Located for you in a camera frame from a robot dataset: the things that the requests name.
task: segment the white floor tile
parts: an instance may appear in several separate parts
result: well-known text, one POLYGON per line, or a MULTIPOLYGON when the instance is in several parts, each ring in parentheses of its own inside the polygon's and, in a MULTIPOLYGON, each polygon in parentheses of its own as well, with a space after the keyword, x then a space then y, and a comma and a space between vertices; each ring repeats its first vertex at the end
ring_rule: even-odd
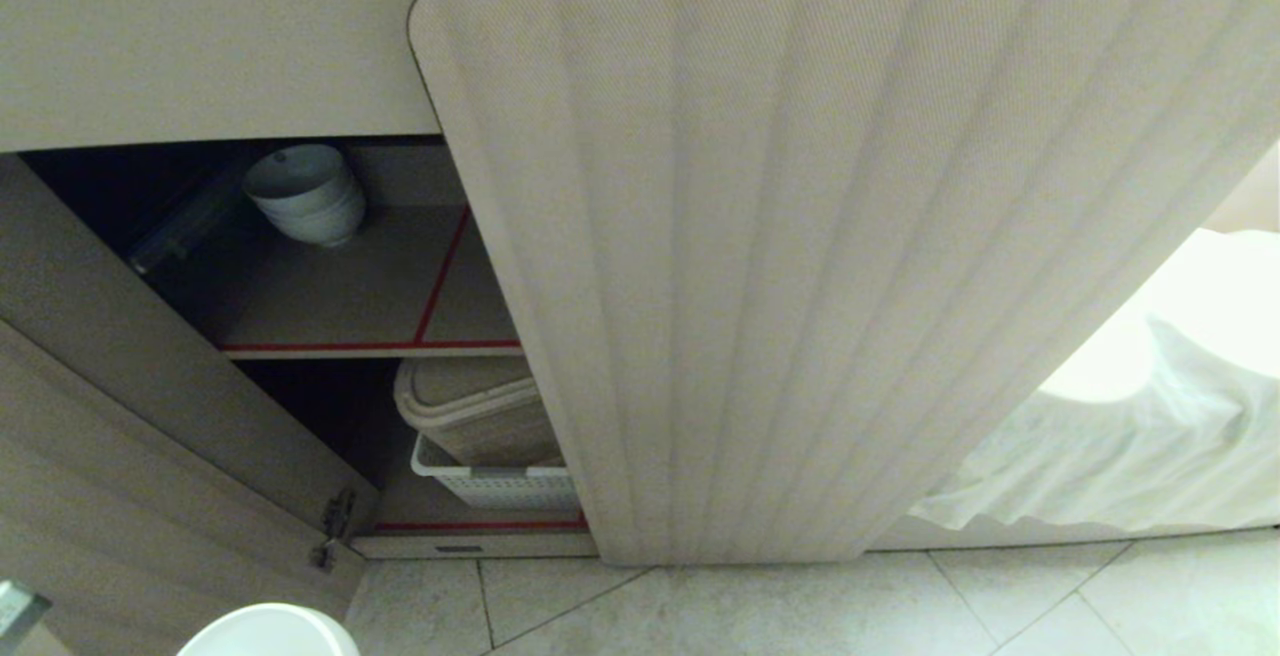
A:
POLYGON ((925 555, 873 554, 845 565, 655 569, 498 653, 986 656, 995 646, 925 555))
POLYGON ((996 656, 1129 656, 1129 650, 1079 596, 1071 594, 996 656))
POLYGON ((1130 651, 1280 653, 1280 534, 1140 541, 1080 589, 1130 651))
POLYGON ((933 551, 932 556, 996 641, 1004 643, 1125 546, 1129 543, 933 551))
POLYGON ((480 561, 494 643, 504 643, 639 575, 599 559, 480 561))
POLYGON ((361 656, 476 656, 489 627, 475 561, 371 561, 347 629, 361 656))

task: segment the white cloth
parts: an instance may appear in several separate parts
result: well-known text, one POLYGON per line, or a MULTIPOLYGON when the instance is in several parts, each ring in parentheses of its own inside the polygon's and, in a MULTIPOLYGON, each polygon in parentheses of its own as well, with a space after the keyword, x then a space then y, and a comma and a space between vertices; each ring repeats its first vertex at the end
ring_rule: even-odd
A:
POLYGON ((1197 232, 910 514, 1280 523, 1280 234, 1197 232))

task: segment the metal hinge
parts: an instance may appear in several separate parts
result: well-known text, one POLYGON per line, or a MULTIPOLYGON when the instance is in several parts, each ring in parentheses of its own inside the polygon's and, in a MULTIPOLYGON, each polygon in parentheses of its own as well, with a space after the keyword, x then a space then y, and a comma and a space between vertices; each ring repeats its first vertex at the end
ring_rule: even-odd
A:
POLYGON ((338 545, 347 533, 347 524, 351 523, 351 511, 356 505, 356 492, 352 488, 343 488, 342 493, 329 500, 324 510, 325 542, 311 550, 311 565, 321 571, 333 570, 337 560, 338 545))

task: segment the cabinet shelf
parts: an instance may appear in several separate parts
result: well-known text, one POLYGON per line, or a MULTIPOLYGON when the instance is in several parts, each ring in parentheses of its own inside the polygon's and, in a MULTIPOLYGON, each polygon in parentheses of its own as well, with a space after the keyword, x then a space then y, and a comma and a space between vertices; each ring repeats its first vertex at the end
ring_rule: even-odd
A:
POLYGON ((202 254, 193 318, 230 359, 522 354, 465 206, 371 209, 334 249, 230 241, 202 254))

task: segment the pleated fabric panel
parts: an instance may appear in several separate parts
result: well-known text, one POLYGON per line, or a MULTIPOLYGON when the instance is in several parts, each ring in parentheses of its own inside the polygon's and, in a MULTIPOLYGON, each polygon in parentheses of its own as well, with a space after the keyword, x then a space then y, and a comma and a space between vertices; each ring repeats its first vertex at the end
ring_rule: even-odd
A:
POLYGON ((604 557, 859 555, 1280 133, 1280 0, 419 0, 604 557))

